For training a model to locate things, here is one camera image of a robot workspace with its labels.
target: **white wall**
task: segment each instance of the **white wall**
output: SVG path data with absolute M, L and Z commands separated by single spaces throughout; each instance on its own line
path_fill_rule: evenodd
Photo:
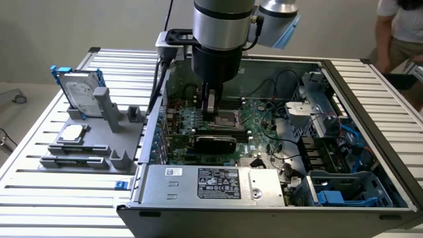
M 284 51 L 251 54 L 365 57 L 376 0 L 297 0 L 303 16 Z M 153 50 L 168 0 L 0 0 L 0 81 L 53 83 L 52 64 L 77 66 L 92 46 Z M 192 0 L 174 0 L 169 28 L 189 28 Z

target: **caster wheel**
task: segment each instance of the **caster wheel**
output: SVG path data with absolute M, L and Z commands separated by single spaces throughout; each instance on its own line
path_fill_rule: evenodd
M 24 95 L 17 94 L 14 96 L 13 102 L 17 104 L 24 104 L 26 102 L 26 97 Z

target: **white shirt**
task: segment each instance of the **white shirt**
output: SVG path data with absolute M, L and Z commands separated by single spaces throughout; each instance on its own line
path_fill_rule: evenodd
M 415 10 L 403 10 L 396 0 L 379 0 L 379 16 L 396 16 L 392 36 L 407 42 L 423 43 L 423 6 Z

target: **beige shorts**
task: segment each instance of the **beige shorts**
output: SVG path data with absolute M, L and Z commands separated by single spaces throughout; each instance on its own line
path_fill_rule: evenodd
M 411 62 L 412 58 L 416 55 L 423 54 L 423 44 L 412 43 L 407 41 L 397 40 L 392 38 L 391 48 L 389 48 L 389 62 L 391 62 L 391 71 L 405 61 Z M 368 59 L 372 64 L 377 62 L 377 52 L 376 49 L 372 50 Z

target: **black clip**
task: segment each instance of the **black clip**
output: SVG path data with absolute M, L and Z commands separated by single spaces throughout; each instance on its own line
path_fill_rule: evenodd
M 200 46 L 198 41 L 192 39 L 181 39 L 182 36 L 192 35 L 192 29 L 168 30 L 164 41 L 170 46 Z

